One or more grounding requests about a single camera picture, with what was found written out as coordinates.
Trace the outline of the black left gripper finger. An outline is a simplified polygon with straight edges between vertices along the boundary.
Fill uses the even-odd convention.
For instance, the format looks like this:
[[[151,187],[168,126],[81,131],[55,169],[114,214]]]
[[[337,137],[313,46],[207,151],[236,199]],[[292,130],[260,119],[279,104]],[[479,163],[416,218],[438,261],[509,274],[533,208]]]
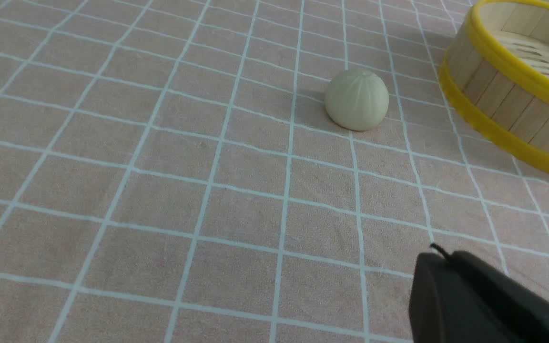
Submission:
[[[549,302],[467,251],[432,243],[409,298],[415,343],[549,343]]]

